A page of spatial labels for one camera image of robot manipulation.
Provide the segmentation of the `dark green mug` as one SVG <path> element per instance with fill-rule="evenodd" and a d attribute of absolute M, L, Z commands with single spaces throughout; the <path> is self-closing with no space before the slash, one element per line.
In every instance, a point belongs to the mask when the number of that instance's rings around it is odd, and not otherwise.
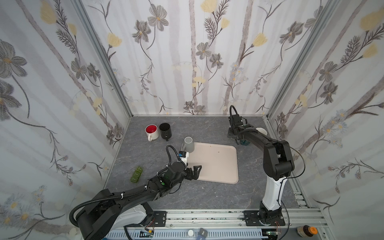
<path fill-rule="evenodd" d="M 245 140 L 245 139 L 241 139 L 241 140 L 239 140 L 239 144 L 242 146 L 248 146 L 250 144 L 250 142 Z"/>

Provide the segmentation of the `pink mug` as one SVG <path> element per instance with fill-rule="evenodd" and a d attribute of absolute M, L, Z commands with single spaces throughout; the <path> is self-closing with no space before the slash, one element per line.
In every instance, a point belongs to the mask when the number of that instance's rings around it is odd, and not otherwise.
<path fill-rule="evenodd" d="M 259 133 L 261 133 L 261 134 L 263 134 L 263 135 L 265 135 L 265 136 L 268 135 L 268 132 L 267 132 L 264 128 L 256 128 L 256 130 L 257 130 Z"/>

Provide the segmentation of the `black mug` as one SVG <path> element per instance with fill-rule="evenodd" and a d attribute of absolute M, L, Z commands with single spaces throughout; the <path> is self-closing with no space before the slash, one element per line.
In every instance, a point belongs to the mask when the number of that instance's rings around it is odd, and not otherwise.
<path fill-rule="evenodd" d="M 159 125 L 159 130 L 160 130 L 160 135 L 162 139 L 168 142 L 172 137 L 171 125 L 168 123 L 162 123 Z"/>

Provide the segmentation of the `white mug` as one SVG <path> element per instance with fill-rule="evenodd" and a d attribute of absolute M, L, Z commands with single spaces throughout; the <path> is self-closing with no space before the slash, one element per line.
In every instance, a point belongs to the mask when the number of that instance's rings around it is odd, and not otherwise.
<path fill-rule="evenodd" d="M 159 129 L 156 125 L 148 125 L 145 128 L 145 132 L 147 134 L 147 139 L 149 142 L 152 142 L 159 138 Z"/>

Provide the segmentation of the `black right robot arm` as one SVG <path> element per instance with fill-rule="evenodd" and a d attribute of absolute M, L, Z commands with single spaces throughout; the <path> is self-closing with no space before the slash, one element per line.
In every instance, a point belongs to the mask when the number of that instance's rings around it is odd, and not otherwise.
<path fill-rule="evenodd" d="M 236 108 L 230 106 L 230 127 L 228 138 L 238 145 L 250 143 L 263 151 L 263 169 L 267 175 L 265 195 L 260 202 L 257 221 L 263 226 L 280 224 L 282 214 L 282 194 L 288 179 L 292 179 L 295 163 L 291 146 L 287 141 L 278 141 L 254 128 L 248 120 L 238 114 Z"/>

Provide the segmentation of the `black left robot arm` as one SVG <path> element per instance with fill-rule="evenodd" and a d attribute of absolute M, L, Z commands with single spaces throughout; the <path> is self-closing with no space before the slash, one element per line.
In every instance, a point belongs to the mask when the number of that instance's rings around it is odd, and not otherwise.
<path fill-rule="evenodd" d="M 83 239 L 101 240 L 114 228 L 128 225 L 146 226 L 154 218 L 149 202 L 172 194 L 183 180 L 198 180 L 202 166 L 189 168 L 179 153 L 177 160 L 169 161 L 164 169 L 140 187 L 122 191 L 100 191 L 94 198 L 74 207 L 69 220 L 79 228 Z"/>

